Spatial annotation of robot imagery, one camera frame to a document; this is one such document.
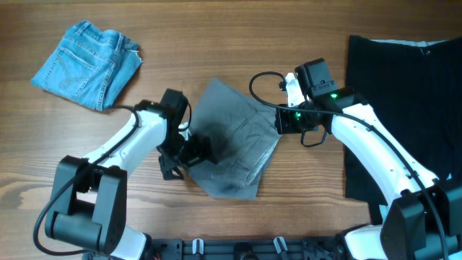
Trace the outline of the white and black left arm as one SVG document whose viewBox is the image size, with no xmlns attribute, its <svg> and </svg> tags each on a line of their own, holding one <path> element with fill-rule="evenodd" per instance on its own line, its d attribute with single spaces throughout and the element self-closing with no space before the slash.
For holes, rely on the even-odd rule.
<svg viewBox="0 0 462 260">
<path fill-rule="evenodd" d="M 55 173 L 50 201 L 33 231 L 35 246 L 42 246 L 38 231 L 76 246 L 76 254 L 107 259 L 158 259 L 149 235 L 126 225 L 128 177 L 151 153 L 160 153 L 165 180 L 182 180 L 182 171 L 211 160 L 209 139 L 190 134 L 182 126 L 191 109 L 187 97 L 168 89 L 158 103 L 142 100 L 129 106 L 127 124 L 99 149 L 83 158 L 66 156 Z"/>
</svg>

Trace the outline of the grey cotton shorts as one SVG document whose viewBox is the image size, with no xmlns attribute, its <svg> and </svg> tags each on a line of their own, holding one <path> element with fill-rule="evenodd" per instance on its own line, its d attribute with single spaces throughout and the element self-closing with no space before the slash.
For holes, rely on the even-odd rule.
<svg viewBox="0 0 462 260">
<path fill-rule="evenodd" d="M 188 169 L 189 176 L 215 199 L 255 199 L 281 137 L 276 110 L 213 78 L 193 112 L 190 130 L 208 137 L 212 155 Z"/>
</svg>

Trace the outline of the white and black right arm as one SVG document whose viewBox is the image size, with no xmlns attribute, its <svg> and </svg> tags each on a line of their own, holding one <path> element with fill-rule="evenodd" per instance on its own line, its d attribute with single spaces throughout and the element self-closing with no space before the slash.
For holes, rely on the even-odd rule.
<svg viewBox="0 0 462 260">
<path fill-rule="evenodd" d="M 355 89 L 340 88 L 323 59 L 282 77 L 287 103 L 278 105 L 280 134 L 322 126 L 370 174 L 385 199 L 383 221 L 340 238 L 350 259 L 460 259 L 461 185 L 441 181 L 417 162 L 382 125 Z"/>
</svg>

